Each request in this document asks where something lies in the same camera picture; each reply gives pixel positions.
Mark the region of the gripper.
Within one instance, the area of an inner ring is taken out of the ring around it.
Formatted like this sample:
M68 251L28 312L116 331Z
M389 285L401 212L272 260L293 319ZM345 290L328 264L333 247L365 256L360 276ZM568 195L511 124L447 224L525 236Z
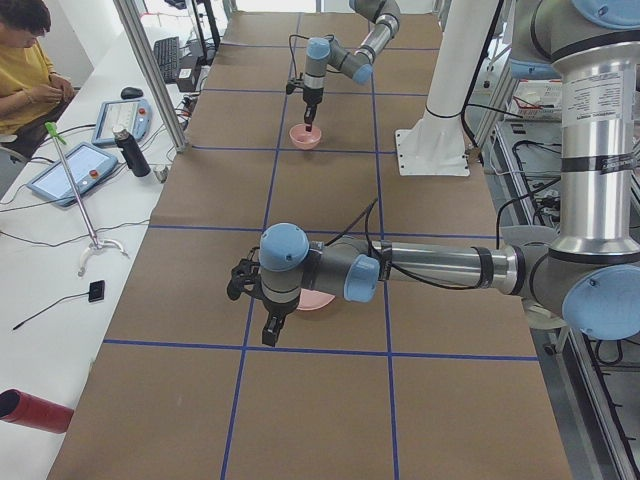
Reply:
M323 88L312 87L308 85L303 86L303 101L306 103L304 112L304 125L306 131L313 129L313 122L317 113L317 105L323 100Z
M263 345L275 347L284 327L286 316L294 312L300 301L301 288L280 292L262 286L263 305L269 313L263 329L261 342Z

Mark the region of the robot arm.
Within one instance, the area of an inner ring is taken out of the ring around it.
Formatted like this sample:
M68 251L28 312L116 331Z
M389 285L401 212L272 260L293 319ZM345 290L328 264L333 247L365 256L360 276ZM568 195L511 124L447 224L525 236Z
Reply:
M365 84L373 74L376 58L399 31L401 12L395 1L352 0L349 6L373 24L359 48L349 52L334 36L311 37L302 75L287 84L288 94L296 88L302 89L307 132L312 131L317 106L323 99L327 68L332 67L359 85Z
M380 281L495 288L532 300L601 340L639 330L639 245L629 233L639 61L635 1L522 1L513 57L562 79L561 226L528 228L495 250L344 239L312 242L280 223L262 235L259 283L274 345L303 290L369 301Z

